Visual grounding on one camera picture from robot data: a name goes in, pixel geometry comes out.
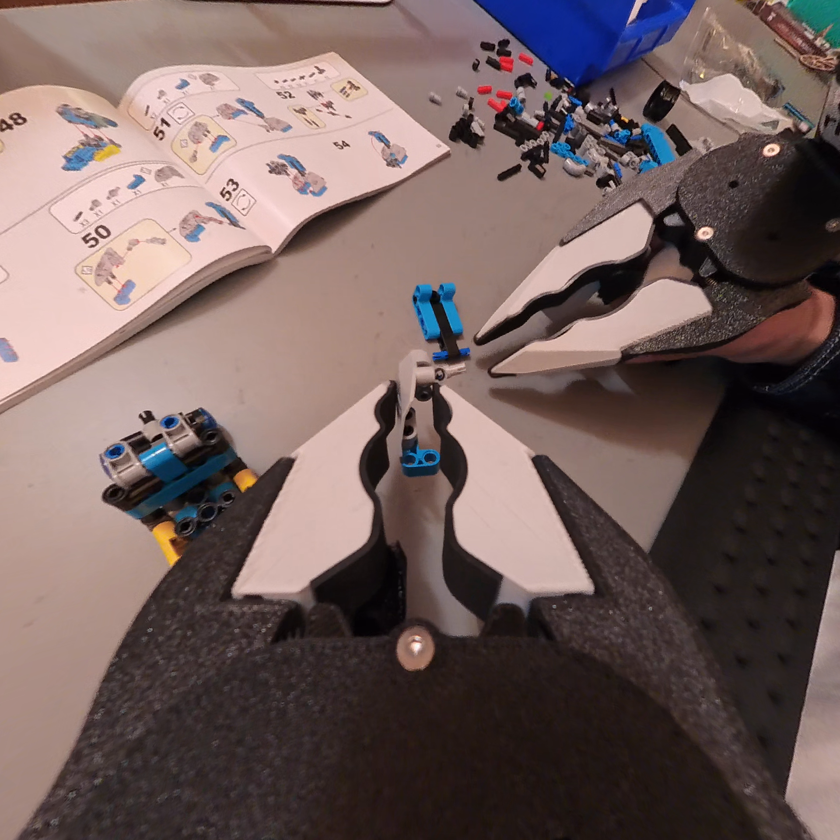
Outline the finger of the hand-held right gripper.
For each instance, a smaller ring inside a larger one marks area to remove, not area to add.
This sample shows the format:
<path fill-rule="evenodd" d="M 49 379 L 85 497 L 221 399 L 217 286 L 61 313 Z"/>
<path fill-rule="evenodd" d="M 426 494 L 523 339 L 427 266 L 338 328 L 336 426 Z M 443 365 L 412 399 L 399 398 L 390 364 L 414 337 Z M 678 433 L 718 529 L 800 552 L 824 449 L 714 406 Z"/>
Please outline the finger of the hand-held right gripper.
<path fill-rule="evenodd" d="M 494 365 L 489 373 L 500 377 L 616 364 L 631 345 L 706 317 L 711 310 L 699 286 L 658 279 L 620 308 L 576 321 L 555 338 L 530 343 Z"/>
<path fill-rule="evenodd" d="M 643 277 L 654 231 L 654 216 L 635 203 L 554 248 L 478 330 L 475 342 L 496 340 L 594 284 L 605 284 L 609 298 L 624 294 Z"/>

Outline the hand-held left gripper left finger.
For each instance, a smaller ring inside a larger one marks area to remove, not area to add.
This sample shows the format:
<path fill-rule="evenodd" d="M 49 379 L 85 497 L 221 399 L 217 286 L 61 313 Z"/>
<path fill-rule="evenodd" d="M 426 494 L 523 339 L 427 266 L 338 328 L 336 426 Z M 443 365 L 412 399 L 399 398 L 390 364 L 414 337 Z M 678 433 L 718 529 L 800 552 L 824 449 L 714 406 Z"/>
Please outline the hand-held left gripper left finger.
<path fill-rule="evenodd" d="M 293 464 L 248 552 L 232 596 L 315 602 L 316 587 L 373 534 L 375 503 L 364 488 L 364 447 L 381 430 L 386 383 L 353 404 L 291 456 Z"/>

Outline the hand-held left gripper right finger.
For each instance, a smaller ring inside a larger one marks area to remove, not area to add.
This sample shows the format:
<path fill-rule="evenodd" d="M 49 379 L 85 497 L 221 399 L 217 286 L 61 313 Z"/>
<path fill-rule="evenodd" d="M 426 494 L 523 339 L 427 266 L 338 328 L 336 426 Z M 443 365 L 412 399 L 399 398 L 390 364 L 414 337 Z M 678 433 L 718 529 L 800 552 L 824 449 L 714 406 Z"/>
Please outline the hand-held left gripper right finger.
<path fill-rule="evenodd" d="M 446 386 L 434 388 L 434 427 L 451 494 L 444 580 L 479 620 L 498 604 L 593 595 L 595 586 L 545 482 L 546 458 Z"/>

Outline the pile of small brick parts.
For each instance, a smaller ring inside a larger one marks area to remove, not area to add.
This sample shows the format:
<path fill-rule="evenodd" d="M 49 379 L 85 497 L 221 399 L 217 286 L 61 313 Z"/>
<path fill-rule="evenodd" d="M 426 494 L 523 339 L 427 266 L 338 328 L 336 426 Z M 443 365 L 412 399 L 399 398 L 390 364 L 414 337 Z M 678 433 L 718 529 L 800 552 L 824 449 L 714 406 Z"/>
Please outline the pile of small brick parts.
<path fill-rule="evenodd" d="M 625 114 L 612 87 L 594 97 L 510 37 L 482 39 L 469 74 L 464 83 L 431 90 L 427 101 L 450 121 L 449 145 L 475 153 L 501 145 L 499 182 L 524 172 L 542 180 L 556 163 L 607 195 L 694 149 L 676 128 Z"/>

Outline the blue grey brick assembly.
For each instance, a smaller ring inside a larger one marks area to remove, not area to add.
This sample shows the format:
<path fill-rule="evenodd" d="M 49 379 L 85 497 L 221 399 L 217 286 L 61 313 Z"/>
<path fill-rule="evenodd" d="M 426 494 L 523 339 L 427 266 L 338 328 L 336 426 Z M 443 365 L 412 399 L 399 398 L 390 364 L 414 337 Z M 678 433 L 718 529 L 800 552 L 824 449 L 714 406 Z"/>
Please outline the blue grey brick assembly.
<path fill-rule="evenodd" d="M 400 466 L 408 478 L 434 476 L 438 473 L 440 454 L 433 448 L 422 448 L 418 443 L 416 410 L 417 388 L 437 382 L 436 368 L 423 350 L 413 350 L 403 358 L 398 367 L 398 414 L 402 419 L 402 453 Z"/>

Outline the blue beams black axle assembly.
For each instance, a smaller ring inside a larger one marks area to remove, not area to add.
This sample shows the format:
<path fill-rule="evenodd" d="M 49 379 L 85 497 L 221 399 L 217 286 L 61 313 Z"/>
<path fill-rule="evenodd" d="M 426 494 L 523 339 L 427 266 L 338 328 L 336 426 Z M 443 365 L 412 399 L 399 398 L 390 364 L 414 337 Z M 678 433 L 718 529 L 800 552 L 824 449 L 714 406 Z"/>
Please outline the blue beams black axle assembly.
<path fill-rule="evenodd" d="M 434 362 L 465 361 L 470 357 L 468 347 L 460 348 L 464 328 L 455 305 L 456 285 L 445 282 L 434 289 L 428 284 L 417 285 L 413 292 L 413 308 L 426 341 L 436 341 L 438 352 Z"/>

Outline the grey desk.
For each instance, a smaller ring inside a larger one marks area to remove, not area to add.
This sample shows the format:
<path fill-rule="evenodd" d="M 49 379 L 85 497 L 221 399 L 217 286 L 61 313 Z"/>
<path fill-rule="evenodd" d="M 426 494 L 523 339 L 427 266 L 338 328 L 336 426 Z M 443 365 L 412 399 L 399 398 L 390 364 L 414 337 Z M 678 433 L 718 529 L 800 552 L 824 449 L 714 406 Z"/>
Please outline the grey desk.
<path fill-rule="evenodd" d="M 483 39 L 473 2 L 386 7 L 117 2 L 2 12 L 2 90 L 66 83 L 117 100 L 147 70 L 274 65 L 335 51 L 446 140 Z M 2 672 L 101 673 L 165 570 L 139 524 L 102 504 L 98 452 L 138 414 L 209 408 L 262 471 L 389 375 L 419 342 L 409 297 L 454 280 L 476 329 L 595 202 L 551 170 L 498 182 L 511 143 L 451 155 L 331 211 L 279 257 L 216 281 L 99 362 L 2 415 Z"/>

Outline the person's right hand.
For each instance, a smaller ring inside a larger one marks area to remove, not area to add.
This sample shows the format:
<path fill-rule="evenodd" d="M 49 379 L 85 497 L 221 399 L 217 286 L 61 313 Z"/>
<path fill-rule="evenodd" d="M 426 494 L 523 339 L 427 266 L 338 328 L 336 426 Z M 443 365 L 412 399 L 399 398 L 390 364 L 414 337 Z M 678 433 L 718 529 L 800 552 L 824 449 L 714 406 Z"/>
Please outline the person's right hand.
<path fill-rule="evenodd" d="M 812 288 L 799 306 L 780 311 L 756 328 L 705 355 L 736 364 L 796 365 L 814 354 L 833 329 L 835 297 Z"/>

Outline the clear plastic bag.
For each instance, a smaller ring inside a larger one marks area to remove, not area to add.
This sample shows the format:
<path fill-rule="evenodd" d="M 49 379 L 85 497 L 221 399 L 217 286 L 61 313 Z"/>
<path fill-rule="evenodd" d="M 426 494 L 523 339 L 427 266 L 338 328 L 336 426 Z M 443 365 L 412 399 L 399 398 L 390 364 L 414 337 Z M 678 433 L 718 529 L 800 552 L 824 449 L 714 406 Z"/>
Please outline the clear plastic bag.
<path fill-rule="evenodd" d="M 788 112 L 774 107 L 784 85 L 711 7 L 700 19 L 679 85 L 692 104 L 739 130 L 777 134 L 796 125 Z"/>

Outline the black rubber tire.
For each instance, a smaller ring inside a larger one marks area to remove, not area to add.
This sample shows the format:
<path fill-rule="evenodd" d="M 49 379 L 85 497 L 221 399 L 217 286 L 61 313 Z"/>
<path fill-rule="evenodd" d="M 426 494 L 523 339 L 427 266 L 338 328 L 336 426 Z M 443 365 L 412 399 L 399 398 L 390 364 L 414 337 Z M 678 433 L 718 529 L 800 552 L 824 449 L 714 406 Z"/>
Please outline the black rubber tire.
<path fill-rule="evenodd" d="M 660 123 L 673 110 L 681 94 L 681 88 L 667 80 L 662 80 L 650 94 L 643 108 L 647 122 Z"/>

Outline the blue yellow brick vehicle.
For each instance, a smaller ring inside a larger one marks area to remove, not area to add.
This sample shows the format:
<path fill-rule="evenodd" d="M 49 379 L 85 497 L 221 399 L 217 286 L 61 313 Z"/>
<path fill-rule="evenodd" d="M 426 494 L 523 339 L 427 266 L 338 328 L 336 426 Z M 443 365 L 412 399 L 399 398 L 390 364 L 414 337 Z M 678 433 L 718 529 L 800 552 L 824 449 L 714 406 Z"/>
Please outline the blue yellow brick vehicle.
<path fill-rule="evenodd" d="M 157 418 L 99 456 L 109 479 L 101 500 L 141 522 L 169 565 L 257 482 L 216 419 L 202 407 Z"/>

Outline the wooden model kit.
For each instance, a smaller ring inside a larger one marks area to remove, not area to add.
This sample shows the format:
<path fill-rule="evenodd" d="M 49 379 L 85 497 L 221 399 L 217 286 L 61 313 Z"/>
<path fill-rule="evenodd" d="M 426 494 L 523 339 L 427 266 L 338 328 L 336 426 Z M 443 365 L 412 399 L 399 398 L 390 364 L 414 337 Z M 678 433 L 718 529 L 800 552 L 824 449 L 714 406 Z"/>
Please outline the wooden model kit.
<path fill-rule="evenodd" d="M 745 6 L 759 17 L 806 68 L 821 72 L 834 72 L 839 61 L 839 34 L 830 36 L 828 28 L 815 31 L 794 16 L 788 8 L 789 1 L 747 1 Z"/>

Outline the blue plastic bin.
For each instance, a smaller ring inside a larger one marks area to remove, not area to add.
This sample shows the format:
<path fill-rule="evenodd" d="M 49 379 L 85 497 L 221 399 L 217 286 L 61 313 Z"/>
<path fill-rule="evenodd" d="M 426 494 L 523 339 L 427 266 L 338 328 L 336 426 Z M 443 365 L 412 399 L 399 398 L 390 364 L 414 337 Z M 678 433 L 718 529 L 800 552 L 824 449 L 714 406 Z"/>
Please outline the blue plastic bin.
<path fill-rule="evenodd" d="M 638 60 L 668 43 L 693 1 L 478 1 L 550 69 L 575 85 Z"/>

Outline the open instruction booklet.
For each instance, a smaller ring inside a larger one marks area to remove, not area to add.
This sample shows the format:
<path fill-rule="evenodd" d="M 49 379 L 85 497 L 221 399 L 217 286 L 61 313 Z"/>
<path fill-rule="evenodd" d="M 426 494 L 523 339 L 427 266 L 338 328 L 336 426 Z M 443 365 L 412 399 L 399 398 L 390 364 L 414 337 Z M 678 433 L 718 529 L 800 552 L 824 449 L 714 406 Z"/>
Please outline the open instruction booklet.
<path fill-rule="evenodd" d="M 3 411 L 448 154 L 334 53 L 165 67 L 118 107 L 20 88 L 1 117 Z"/>

